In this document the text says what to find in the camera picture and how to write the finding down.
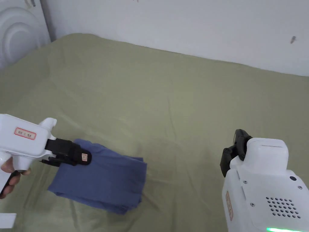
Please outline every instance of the speaker grille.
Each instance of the speaker grille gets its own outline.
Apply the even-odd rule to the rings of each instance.
[[[293,200],[277,197],[266,197],[270,210],[274,216],[300,219],[301,216]]]

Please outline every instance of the white cabinet door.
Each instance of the white cabinet door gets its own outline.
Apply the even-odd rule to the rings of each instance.
[[[0,69],[50,38],[39,0],[0,0]]]

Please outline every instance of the white wall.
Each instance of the white wall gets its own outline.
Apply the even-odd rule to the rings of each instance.
[[[52,38],[103,38],[309,76],[308,0],[42,0]],[[290,44],[291,38],[296,41]]]

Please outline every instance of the finger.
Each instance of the finger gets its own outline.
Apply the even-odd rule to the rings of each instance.
[[[13,167],[13,158],[9,158],[2,166],[1,170],[7,173],[12,173],[14,172],[14,167]]]
[[[31,173],[31,168],[29,168],[27,171],[22,172],[24,176],[28,176]]]
[[[3,195],[6,196],[6,195],[10,194],[13,190],[14,190],[14,186],[9,185],[9,186],[5,187],[5,189],[3,190]]]
[[[20,174],[18,173],[16,176],[12,177],[9,182],[9,185],[16,185],[20,181]]]

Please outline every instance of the green led light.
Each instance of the green led light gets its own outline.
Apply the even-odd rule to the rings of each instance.
[[[284,230],[284,229],[277,229],[277,228],[267,228],[270,232],[302,232],[297,230]]]

